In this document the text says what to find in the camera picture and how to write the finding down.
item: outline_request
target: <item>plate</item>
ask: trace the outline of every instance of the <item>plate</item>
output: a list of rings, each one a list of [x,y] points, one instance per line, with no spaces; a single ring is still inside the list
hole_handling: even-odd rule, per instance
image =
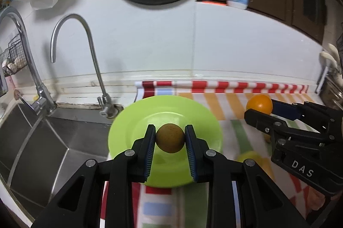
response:
[[[114,120],[108,135],[112,157],[130,149],[142,138],[149,124],[156,131],[166,123],[174,123],[185,131],[192,124],[198,138],[207,141],[210,149],[222,150],[223,135],[215,116],[203,105],[188,98],[158,95],[139,100],[124,109]],[[145,185],[175,187],[192,182],[186,146],[175,154],[168,154],[155,145],[151,172]]]

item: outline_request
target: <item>faucet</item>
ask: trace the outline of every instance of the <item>faucet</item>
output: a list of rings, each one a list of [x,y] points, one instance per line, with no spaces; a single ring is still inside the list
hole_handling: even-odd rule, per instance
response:
[[[114,118],[118,114],[118,110],[113,105],[111,97],[109,96],[109,94],[105,90],[104,82],[102,81],[102,77],[101,77],[98,61],[97,61],[96,54],[95,54],[92,33],[90,32],[90,28],[89,28],[86,20],[84,18],[82,18],[80,15],[78,15],[78,14],[69,14],[69,15],[63,17],[61,20],[59,20],[58,23],[56,24],[56,26],[54,28],[54,31],[53,31],[53,35],[51,36],[50,61],[51,61],[51,63],[55,63],[56,62],[57,36],[58,36],[58,33],[59,33],[60,29],[61,29],[61,26],[65,23],[65,21],[67,21],[70,18],[77,19],[82,24],[82,26],[85,28],[85,31],[87,33],[90,53],[92,55],[93,64],[94,64],[94,67],[95,67],[95,72],[96,72],[96,75],[98,77],[99,84],[100,84],[100,87],[101,87],[101,90],[102,90],[102,97],[98,97],[97,98],[98,102],[99,102],[99,105],[100,105],[100,107],[102,109],[100,111],[100,115],[102,115],[103,117],[106,117],[106,118],[110,118],[110,119]]]
[[[30,69],[31,76],[33,81],[35,82],[38,99],[29,104],[21,95],[19,95],[22,102],[32,109],[37,115],[41,112],[41,110],[45,109],[48,113],[51,113],[56,109],[56,103],[53,101],[51,94],[49,93],[47,87],[41,80],[41,77],[38,74],[35,62],[32,57],[32,53],[30,50],[29,40],[27,38],[27,33],[24,25],[24,21],[20,16],[17,9],[12,6],[8,6],[0,13],[0,24],[5,17],[9,17],[14,22],[15,26],[18,29],[21,42],[23,44],[24,54],[27,60],[27,65]]]

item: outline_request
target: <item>stainless steel sink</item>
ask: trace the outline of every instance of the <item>stainless steel sink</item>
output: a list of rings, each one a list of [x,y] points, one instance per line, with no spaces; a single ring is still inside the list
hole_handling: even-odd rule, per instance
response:
[[[0,127],[0,174],[29,217],[87,159],[107,159],[110,124],[98,110],[57,108],[40,117],[22,104],[12,110]]]

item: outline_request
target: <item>orange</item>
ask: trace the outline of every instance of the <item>orange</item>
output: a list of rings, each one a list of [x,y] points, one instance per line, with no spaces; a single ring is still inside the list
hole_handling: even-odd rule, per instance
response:
[[[265,94],[256,94],[249,99],[246,109],[254,109],[270,115],[273,110],[273,103],[269,96]]]

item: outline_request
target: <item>brown round fruit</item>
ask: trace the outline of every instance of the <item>brown round fruit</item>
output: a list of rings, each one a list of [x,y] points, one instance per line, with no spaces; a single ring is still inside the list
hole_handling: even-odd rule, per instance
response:
[[[185,144],[185,134],[176,124],[164,124],[156,133],[156,144],[166,153],[177,153]]]

